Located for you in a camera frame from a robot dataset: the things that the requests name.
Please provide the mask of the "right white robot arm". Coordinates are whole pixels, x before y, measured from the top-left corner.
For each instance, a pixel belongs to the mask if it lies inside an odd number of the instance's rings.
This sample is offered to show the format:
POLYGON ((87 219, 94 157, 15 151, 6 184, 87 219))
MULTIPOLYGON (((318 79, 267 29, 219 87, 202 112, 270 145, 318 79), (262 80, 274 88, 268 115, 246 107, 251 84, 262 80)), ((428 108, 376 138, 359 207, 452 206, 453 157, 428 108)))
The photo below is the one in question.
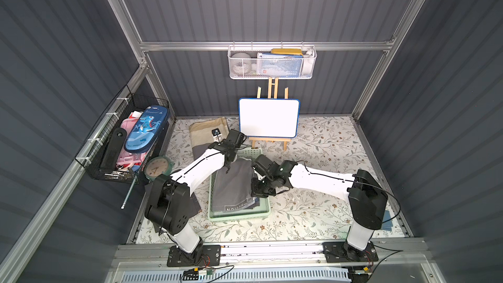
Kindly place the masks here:
POLYGON ((301 161, 283 161, 278 164, 260 155, 251 166, 256 177, 251 181, 251 195, 259 198, 275 197, 291 189, 307 189, 344 200, 350 206, 353 222, 345 240, 347 255, 369 251, 373 233, 385 222, 389 200, 386 192, 365 171, 341 174, 309 168, 301 161))

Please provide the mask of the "mint green plastic basket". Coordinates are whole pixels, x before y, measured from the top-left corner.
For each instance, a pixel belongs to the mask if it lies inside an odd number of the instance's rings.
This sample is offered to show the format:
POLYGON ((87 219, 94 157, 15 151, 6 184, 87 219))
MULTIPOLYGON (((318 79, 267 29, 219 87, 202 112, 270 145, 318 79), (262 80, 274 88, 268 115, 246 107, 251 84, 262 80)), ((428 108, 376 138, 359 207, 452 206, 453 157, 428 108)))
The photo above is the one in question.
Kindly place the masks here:
MULTIPOLYGON (((237 158, 250 159, 252 162, 262 154, 262 150, 260 148, 246 148, 240 150, 237 153, 237 158)), ((231 221, 231 220, 241 220, 246 218, 255 218, 255 217, 265 217, 268 216, 271 212, 271 207, 268 199, 257 198, 258 206, 252 209, 240 210, 234 212, 213 212, 211 210, 212 204, 212 191, 214 186, 214 181, 216 178, 216 172, 212 174, 210 178, 210 195, 208 202, 208 213, 207 217, 211 221, 231 221)))

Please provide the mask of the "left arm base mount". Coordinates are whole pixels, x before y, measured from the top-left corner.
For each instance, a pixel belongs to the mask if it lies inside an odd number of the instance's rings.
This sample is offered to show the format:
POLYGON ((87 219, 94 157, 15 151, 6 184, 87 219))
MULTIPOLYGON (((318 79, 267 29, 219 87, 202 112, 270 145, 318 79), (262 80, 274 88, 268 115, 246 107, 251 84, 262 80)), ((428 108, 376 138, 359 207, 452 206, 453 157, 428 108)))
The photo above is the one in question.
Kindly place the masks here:
POLYGON ((196 247, 192 253, 187 253, 177 246, 169 250, 167 267, 215 267, 220 264, 220 245, 202 245, 196 247))

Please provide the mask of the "beige grey striped pillowcase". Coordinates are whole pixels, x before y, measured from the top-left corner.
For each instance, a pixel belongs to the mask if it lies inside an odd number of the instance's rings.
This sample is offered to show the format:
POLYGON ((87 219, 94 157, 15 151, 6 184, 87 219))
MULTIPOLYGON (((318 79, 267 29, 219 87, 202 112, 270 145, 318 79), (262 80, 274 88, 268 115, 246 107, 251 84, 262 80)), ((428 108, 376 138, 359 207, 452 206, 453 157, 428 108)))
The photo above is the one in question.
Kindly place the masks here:
POLYGON ((214 142, 222 142, 229 134, 227 120, 224 117, 193 123, 189 127, 194 160, 198 159, 214 142))

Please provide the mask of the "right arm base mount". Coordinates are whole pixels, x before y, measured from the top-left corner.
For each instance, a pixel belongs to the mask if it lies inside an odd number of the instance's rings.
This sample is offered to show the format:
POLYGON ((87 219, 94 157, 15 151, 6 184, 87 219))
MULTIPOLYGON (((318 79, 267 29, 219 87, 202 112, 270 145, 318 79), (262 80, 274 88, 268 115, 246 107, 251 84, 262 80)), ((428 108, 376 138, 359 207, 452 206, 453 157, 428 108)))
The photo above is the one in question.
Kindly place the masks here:
POLYGON ((327 263, 364 262, 372 265, 379 260, 372 241, 363 250, 353 248, 347 242, 323 242, 322 253, 327 263))

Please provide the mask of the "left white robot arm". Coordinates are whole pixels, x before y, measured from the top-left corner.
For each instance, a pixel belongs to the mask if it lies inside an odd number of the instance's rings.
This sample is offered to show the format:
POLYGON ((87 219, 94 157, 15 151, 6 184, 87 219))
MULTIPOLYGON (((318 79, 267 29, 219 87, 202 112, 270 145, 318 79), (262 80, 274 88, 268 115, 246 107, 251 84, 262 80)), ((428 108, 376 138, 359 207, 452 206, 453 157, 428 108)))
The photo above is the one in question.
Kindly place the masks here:
POLYGON ((166 231, 183 253, 199 255, 203 247, 203 240, 188 224, 191 195, 214 172, 222 168, 230 169, 245 139, 246 135, 242 132, 230 130, 226 139, 211 143, 187 167, 154 179, 144 216, 161 231, 166 231))

